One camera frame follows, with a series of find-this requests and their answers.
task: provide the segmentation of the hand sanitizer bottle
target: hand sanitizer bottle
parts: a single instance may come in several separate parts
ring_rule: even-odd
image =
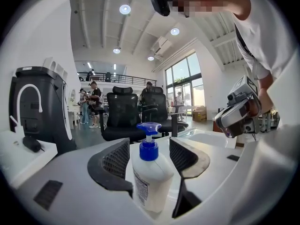
[[[174,175],[165,156],[158,152],[158,143],[152,139],[152,135],[158,133],[161,124],[145,122],[137,127],[146,131],[146,139],[140,144],[139,152],[131,156],[135,192],[141,207],[161,212]]]

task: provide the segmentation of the chair headrest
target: chair headrest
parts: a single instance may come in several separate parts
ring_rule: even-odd
[[[150,93],[163,94],[164,90],[161,87],[151,87]]]
[[[132,94],[133,90],[132,90],[131,87],[129,87],[129,88],[119,88],[119,87],[114,86],[112,88],[112,92],[115,93],[115,94]]]

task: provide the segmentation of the black railing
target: black railing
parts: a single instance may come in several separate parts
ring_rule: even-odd
[[[107,82],[107,83],[126,83],[131,85],[141,85],[145,86],[147,82],[151,82],[153,86],[156,86],[156,80],[142,78],[142,77],[133,77],[127,75],[111,74],[110,79],[106,73],[95,73],[91,75],[87,80],[88,73],[78,73],[80,81],[96,81],[96,82]]]

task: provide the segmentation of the air conditioner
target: air conditioner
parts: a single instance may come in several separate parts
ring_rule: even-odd
[[[155,55],[163,55],[172,46],[172,43],[165,37],[160,37],[152,46],[151,50]]]

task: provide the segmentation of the balcony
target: balcony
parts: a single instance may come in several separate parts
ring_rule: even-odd
[[[146,86],[147,82],[151,82],[153,86],[156,86],[156,80],[141,78],[141,77],[132,77],[127,75],[111,74],[110,82],[106,78],[106,73],[95,73],[95,75],[90,76],[90,79],[87,81],[88,73],[78,73],[79,80],[82,84],[82,87],[89,87],[92,81],[97,82],[98,85],[106,88],[112,88],[113,86],[118,87],[132,87],[133,89],[140,89]]]

